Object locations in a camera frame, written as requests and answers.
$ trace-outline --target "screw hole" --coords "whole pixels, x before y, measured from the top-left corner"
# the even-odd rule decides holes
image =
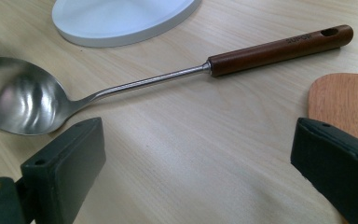
[[[338,29],[327,29],[321,31],[321,34],[324,36],[332,36],[332,35],[336,35],[337,33],[338,33]]]
[[[45,160],[38,160],[38,161],[36,161],[34,164],[35,164],[35,165],[43,165],[43,164],[45,164],[45,163],[46,163]]]

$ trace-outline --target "wooden table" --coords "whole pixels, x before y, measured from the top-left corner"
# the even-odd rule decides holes
[[[101,117],[107,162],[76,223],[340,223],[290,164],[311,83],[358,73],[358,1],[204,0],[188,20],[107,49],[65,41],[51,0],[0,1],[0,56],[35,63],[72,99],[205,62],[211,55],[348,24],[342,48],[222,78],[197,75],[107,98],[42,136],[0,133],[0,176],[73,124]]]

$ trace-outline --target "white round object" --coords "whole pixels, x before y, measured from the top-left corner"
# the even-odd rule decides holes
[[[70,42],[116,47],[140,42],[172,29],[201,0],[57,0],[52,19]]]

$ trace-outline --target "ladle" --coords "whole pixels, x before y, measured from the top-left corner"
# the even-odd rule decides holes
[[[203,65],[98,91],[78,101],[69,100],[61,84],[42,68],[19,59],[0,57],[0,131],[24,135],[50,133],[61,127],[80,109],[107,96],[201,72],[219,77],[268,63],[336,49],[350,43],[352,37],[352,28],[340,25],[211,56]]]

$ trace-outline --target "ladle handle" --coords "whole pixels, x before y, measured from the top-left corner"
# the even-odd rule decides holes
[[[349,44],[352,38],[352,28],[349,25],[340,25],[248,49],[211,56],[207,62],[211,66],[212,76],[219,77],[269,63],[336,49]]]

